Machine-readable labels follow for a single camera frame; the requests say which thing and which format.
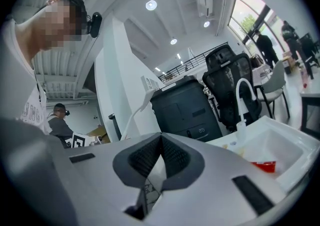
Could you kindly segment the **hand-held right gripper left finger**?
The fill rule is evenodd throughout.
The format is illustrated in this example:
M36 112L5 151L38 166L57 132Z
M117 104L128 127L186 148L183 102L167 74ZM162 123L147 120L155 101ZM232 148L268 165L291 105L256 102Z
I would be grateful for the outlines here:
M161 134L155 133L117 153L113 170L126 186L142 189L160 155Z

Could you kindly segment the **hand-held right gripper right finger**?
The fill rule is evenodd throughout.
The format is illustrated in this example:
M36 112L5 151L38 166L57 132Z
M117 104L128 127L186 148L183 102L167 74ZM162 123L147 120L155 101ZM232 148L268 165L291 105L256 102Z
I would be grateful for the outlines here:
M166 180L162 191L188 188L202 174L205 160L200 152L187 144L163 133L161 156L164 160Z

